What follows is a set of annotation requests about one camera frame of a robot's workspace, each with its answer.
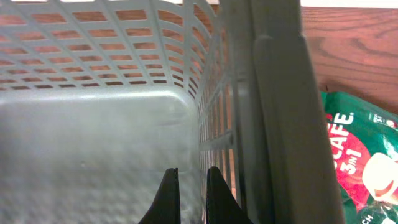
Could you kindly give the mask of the green Nescafe 3in1 bag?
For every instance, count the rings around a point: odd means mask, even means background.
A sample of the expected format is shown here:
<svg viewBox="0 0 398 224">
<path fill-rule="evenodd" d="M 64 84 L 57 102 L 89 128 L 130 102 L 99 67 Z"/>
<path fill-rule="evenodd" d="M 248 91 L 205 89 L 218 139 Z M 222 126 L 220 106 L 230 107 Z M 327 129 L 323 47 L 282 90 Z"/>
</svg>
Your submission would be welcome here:
<svg viewBox="0 0 398 224">
<path fill-rule="evenodd" d="M 397 115 L 321 93 L 346 223 L 397 223 Z"/>
</svg>

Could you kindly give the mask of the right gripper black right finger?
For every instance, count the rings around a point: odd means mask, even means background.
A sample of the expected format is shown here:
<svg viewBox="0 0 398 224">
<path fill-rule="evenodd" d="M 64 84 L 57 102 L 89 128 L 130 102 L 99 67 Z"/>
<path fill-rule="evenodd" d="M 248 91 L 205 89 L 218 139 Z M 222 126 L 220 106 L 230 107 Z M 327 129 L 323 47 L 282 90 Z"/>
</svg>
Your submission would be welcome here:
<svg viewBox="0 0 398 224">
<path fill-rule="evenodd" d="M 252 224 L 235 201 L 218 167 L 207 172 L 206 221 L 209 224 Z"/>
</svg>

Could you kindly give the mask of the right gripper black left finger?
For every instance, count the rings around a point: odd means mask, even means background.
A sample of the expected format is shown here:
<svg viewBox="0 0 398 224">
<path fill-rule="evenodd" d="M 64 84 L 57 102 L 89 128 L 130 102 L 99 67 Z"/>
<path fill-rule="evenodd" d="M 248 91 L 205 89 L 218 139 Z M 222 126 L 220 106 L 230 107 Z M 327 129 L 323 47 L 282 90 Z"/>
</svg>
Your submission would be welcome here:
<svg viewBox="0 0 398 224">
<path fill-rule="evenodd" d="M 139 224 L 180 224 L 178 168 L 165 171 L 154 200 Z"/>
</svg>

